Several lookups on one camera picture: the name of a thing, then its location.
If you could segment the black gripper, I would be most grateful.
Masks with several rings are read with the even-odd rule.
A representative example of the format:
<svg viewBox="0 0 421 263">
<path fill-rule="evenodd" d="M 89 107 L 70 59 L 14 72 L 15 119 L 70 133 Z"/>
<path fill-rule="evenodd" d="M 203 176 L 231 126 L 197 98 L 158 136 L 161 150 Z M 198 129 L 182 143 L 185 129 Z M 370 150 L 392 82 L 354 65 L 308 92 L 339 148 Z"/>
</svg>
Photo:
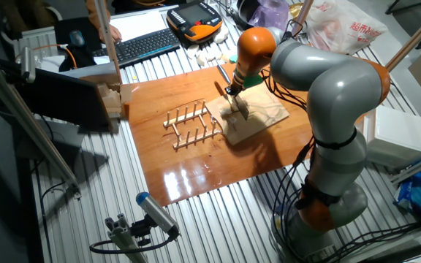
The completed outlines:
<svg viewBox="0 0 421 263">
<path fill-rule="evenodd" d="M 241 100 L 238 94 L 242 91 L 242 85 L 238 83 L 230 83 L 225 88 L 225 91 L 227 93 L 226 97 L 229 103 L 233 103 L 235 101 L 237 105 L 241 104 Z"/>
</svg>

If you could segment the person's bare hand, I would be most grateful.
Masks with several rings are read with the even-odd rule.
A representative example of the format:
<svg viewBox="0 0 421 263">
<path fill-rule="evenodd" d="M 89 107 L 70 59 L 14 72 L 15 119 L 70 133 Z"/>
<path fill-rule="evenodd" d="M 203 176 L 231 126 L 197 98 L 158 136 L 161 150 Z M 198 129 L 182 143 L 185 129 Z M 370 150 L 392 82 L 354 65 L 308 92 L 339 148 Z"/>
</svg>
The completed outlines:
<svg viewBox="0 0 421 263">
<path fill-rule="evenodd" d="M 112 25 L 109 25 L 109 28 L 110 28 L 110 34 L 111 34 L 113 42 L 114 43 L 121 42 L 122 36 L 121 36 L 120 31 L 115 26 L 112 26 Z M 100 28 L 98 29 L 98 33 L 99 33 L 100 41 L 105 43 L 105 38 Z"/>
</svg>

